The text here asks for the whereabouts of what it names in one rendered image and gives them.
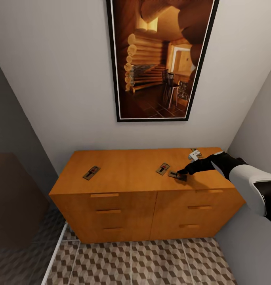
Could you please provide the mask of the mousetrap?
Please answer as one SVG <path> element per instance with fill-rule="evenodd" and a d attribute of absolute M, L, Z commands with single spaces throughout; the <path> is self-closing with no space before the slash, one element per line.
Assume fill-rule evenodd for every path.
<path fill-rule="evenodd" d="M 182 180 L 182 181 L 187 181 L 187 175 L 186 174 L 180 174 L 180 173 L 172 171 L 172 170 L 169 170 L 168 176 Z"/>
<path fill-rule="evenodd" d="M 159 173 L 160 175 L 164 175 L 166 173 L 166 171 L 170 168 L 171 165 L 167 164 L 167 163 L 163 163 L 161 165 L 161 167 L 156 171 L 157 173 Z"/>
<path fill-rule="evenodd" d="M 83 176 L 83 178 L 90 180 L 100 169 L 100 167 L 94 166 Z"/>
<path fill-rule="evenodd" d="M 191 150 L 194 152 L 194 151 L 196 151 L 196 150 L 198 150 L 198 149 L 197 149 L 197 148 L 191 148 Z M 199 150 L 198 150 L 198 151 L 199 151 Z M 198 158 L 202 158 L 203 155 L 200 153 L 197 157 L 198 157 Z"/>

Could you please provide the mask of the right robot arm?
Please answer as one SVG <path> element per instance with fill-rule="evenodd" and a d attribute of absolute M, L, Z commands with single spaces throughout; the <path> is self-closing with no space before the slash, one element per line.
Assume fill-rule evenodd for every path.
<path fill-rule="evenodd" d="M 233 158 L 222 151 L 199 159 L 198 150 L 189 154 L 191 163 L 180 174 L 193 175 L 198 171 L 217 170 L 228 179 L 243 197 L 250 209 L 271 222 L 271 174 L 247 164 L 242 158 Z"/>

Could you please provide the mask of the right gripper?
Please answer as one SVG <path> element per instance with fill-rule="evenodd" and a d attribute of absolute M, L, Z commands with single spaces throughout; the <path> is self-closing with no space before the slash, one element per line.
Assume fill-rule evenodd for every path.
<path fill-rule="evenodd" d="M 188 174 L 189 172 L 190 175 L 193 175 L 194 173 L 198 171 L 205 171 L 205 169 L 202 166 L 202 159 L 199 159 L 199 158 L 193 163 L 188 164 L 185 167 L 185 169 L 179 170 L 177 172 L 180 174 Z"/>

